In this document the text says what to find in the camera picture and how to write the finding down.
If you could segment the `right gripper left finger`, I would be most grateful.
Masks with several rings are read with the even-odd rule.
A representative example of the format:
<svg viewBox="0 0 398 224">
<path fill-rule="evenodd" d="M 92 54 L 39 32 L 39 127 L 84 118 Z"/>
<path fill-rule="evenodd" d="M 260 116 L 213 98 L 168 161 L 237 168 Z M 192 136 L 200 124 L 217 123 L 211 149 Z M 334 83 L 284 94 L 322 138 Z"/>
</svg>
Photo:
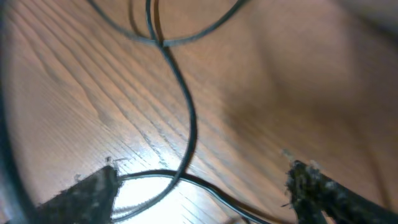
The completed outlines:
<svg viewBox="0 0 398 224">
<path fill-rule="evenodd" d="M 116 169 L 104 166 L 36 207 L 16 170 L 6 167 L 8 223 L 111 223 L 119 186 Z"/>
</svg>

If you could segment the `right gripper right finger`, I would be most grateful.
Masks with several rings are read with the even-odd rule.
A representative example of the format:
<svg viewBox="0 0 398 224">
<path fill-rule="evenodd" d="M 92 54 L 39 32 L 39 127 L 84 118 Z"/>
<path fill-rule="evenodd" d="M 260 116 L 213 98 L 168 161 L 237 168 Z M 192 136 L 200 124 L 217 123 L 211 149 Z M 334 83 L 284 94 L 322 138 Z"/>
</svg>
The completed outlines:
<svg viewBox="0 0 398 224">
<path fill-rule="evenodd" d="M 338 224 L 397 223 L 397 214 L 350 191 L 318 169 L 301 161 L 290 163 L 286 187 L 299 223 L 325 223 L 324 214 Z"/>
</svg>

